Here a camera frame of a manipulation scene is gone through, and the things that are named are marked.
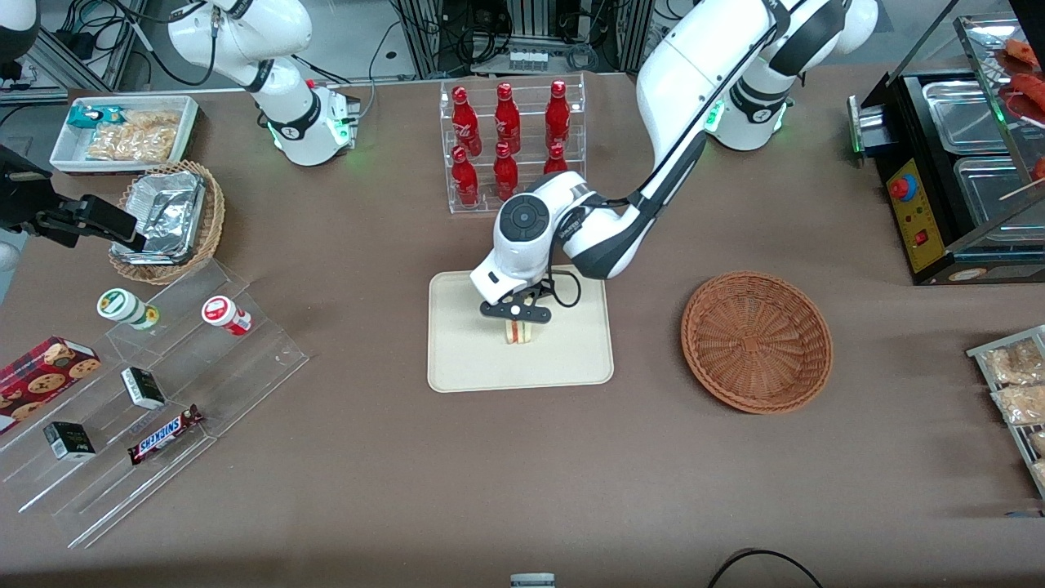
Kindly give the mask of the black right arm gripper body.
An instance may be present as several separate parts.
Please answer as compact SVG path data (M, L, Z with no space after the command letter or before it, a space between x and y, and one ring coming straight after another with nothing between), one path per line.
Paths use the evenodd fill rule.
M1 145L1 228L20 232L23 224L56 205L51 174Z

